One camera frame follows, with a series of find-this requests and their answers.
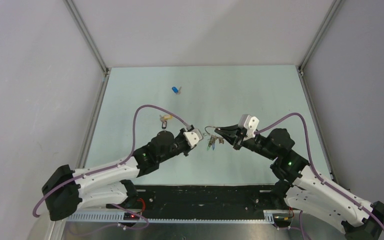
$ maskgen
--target white wall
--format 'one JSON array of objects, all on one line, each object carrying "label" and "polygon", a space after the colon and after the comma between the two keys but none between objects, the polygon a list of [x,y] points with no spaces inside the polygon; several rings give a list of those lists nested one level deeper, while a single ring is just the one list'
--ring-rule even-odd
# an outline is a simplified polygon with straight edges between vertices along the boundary
[{"label": "white wall", "polygon": [[384,1],[345,1],[304,76],[340,183],[384,202]]},{"label": "white wall", "polygon": [[42,185],[76,163],[101,81],[62,0],[0,0],[0,240],[26,239]]},{"label": "white wall", "polygon": [[298,65],[333,0],[75,0],[110,67]]}]

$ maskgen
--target gray wall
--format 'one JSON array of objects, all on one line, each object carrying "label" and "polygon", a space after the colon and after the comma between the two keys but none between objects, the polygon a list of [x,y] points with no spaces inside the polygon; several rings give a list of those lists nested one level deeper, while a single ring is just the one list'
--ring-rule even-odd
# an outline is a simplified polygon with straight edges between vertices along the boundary
[{"label": "gray wall", "polygon": [[76,163],[101,81],[62,0],[0,1],[0,240],[26,239],[42,185]]},{"label": "gray wall", "polygon": [[384,1],[345,1],[304,74],[340,184],[384,202]]}]

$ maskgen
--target table surface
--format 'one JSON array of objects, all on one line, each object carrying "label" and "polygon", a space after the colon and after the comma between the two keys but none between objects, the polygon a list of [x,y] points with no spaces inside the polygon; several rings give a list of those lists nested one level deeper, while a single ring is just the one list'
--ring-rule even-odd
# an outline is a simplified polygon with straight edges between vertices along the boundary
[{"label": "table surface", "polygon": [[[172,87],[181,87],[175,94]],[[311,155],[318,171],[329,175],[328,165],[312,121],[309,106],[293,65],[180,66],[112,68],[93,134],[86,167],[127,156],[132,148],[136,109],[157,105],[204,132],[205,126],[225,127],[239,122],[242,114],[259,118],[262,129],[286,114],[302,114],[308,126]],[[160,115],[152,108],[137,117],[136,148],[161,131]],[[184,126],[170,119],[167,131],[175,136]],[[277,126],[286,128],[295,141],[293,149],[308,159],[303,125],[296,116]],[[270,131],[262,133],[267,136]],[[271,160],[247,149],[234,150],[228,143],[207,150],[206,137],[188,157],[177,156],[159,170],[133,180],[142,185],[251,185],[274,184]]]}]

